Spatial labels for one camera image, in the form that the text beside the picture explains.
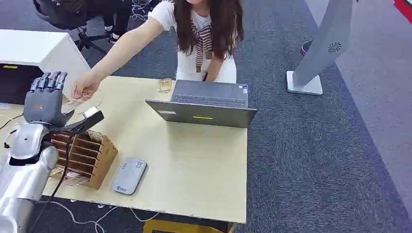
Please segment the person's right hand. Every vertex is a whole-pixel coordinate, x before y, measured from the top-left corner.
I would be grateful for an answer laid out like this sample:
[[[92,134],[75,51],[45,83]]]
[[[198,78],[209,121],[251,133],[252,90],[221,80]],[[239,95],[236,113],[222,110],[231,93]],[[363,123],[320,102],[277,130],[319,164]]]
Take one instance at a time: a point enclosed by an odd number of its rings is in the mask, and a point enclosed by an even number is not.
[[[71,88],[75,100],[91,99],[97,92],[102,79],[93,70],[86,71],[76,78]]]

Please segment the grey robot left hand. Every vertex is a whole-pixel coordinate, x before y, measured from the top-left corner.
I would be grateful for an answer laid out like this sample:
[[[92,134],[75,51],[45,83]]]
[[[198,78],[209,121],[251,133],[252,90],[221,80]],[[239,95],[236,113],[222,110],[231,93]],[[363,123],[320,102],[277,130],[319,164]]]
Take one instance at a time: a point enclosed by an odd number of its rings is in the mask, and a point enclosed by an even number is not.
[[[74,110],[62,112],[66,76],[66,72],[47,71],[34,79],[25,96],[23,116],[26,122],[55,127],[66,125],[74,114]]]

